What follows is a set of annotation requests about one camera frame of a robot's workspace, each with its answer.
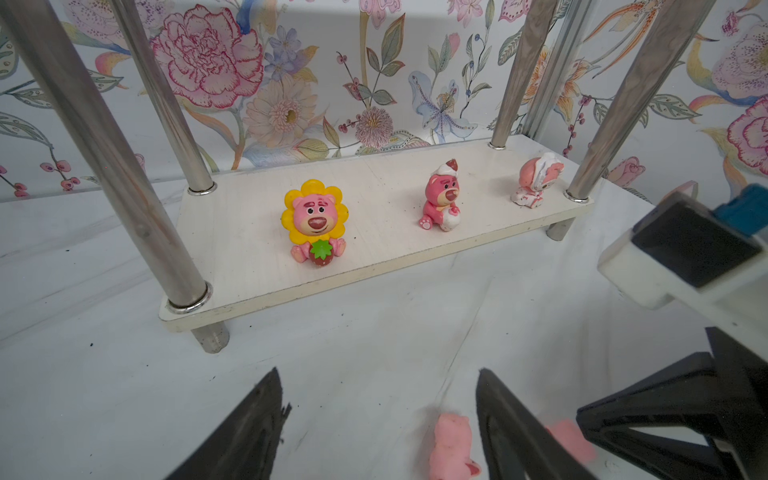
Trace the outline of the dark pink strawberry bear toy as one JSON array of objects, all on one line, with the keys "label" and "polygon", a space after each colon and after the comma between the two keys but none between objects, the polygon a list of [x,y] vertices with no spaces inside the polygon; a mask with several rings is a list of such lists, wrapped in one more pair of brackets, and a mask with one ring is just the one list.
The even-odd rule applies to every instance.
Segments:
[{"label": "dark pink strawberry bear toy", "polygon": [[460,195],[458,162],[448,160],[435,170],[425,187],[426,202],[419,226],[430,230],[437,226],[444,232],[456,228],[461,220],[461,211],[456,201]]}]

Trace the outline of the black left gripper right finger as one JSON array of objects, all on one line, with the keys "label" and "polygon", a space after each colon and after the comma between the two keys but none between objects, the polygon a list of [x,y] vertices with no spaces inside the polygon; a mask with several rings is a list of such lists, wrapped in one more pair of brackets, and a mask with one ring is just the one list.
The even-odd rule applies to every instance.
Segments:
[{"label": "black left gripper right finger", "polygon": [[479,371],[476,407],[489,479],[594,477],[486,368]]}]

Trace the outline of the pink bear with yellow flower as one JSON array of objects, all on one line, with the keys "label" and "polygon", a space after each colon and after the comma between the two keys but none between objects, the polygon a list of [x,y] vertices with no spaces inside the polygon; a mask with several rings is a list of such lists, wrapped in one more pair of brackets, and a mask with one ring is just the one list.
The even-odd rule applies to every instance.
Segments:
[{"label": "pink bear with yellow flower", "polygon": [[284,196],[281,224],[289,233],[293,244],[291,256],[297,263],[311,261],[322,267],[344,254],[343,236],[349,211],[342,198],[338,187],[326,186],[316,179]]}]

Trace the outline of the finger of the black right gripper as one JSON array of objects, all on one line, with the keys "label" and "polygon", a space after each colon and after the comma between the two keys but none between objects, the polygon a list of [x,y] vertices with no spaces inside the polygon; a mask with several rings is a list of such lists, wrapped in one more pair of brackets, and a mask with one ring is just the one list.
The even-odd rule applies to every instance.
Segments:
[{"label": "finger of the black right gripper", "polygon": [[718,378],[712,356],[691,354],[634,385],[577,411],[584,431],[629,427],[686,427],[718,432]]},{"label": "finger of the black right gripper", "polygon": [[591,443],[658,479],[740,479],[735,460],[711,444],[664,438],[632,429],[584,431]]}]

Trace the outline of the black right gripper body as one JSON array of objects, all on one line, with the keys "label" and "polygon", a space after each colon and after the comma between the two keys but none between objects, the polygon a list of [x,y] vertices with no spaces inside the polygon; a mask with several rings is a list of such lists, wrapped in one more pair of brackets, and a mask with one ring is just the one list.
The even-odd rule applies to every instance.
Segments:
[{"label": "black right gripper body", "polygon": [[706,330],[716,370],[718,417],[744,479],[767,477],[767,362],[718,328]]}]

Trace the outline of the pink white round figurine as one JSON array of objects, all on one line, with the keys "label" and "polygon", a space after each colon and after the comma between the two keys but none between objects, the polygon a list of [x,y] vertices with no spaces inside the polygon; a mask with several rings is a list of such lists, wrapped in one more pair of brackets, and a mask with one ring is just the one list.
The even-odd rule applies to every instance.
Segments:
[{"label": "pink white round figurine", "polygon": [[518,188],[511,200],[518,206],[537,208],[543,193],[559,178],[565,164],[551,152],[528,160],[519,171]]}]

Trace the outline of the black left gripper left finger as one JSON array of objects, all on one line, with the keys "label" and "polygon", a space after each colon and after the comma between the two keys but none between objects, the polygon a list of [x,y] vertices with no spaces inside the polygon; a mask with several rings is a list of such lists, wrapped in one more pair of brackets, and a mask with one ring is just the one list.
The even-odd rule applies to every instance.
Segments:
[{"label": "black left gripper left finger", "polygon": [[279,372],[272,369],[168,477],[268,480],[290,412]]}]

